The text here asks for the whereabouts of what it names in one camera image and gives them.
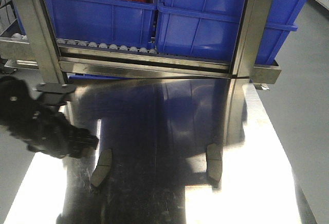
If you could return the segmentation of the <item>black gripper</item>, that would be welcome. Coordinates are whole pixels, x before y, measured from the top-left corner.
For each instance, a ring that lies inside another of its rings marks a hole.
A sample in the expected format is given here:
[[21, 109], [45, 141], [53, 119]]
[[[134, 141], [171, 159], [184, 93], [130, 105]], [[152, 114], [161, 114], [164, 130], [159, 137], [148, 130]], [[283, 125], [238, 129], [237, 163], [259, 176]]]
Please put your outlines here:
[[59, 108], [76, 91], [72, 84], [40, 83], [37, 99], [24, 80], [1, 78], [1, 126], [27, 144], [27, 150], [55, 158], [87, 157], [98, 145], [89, 130], [73, 126]]

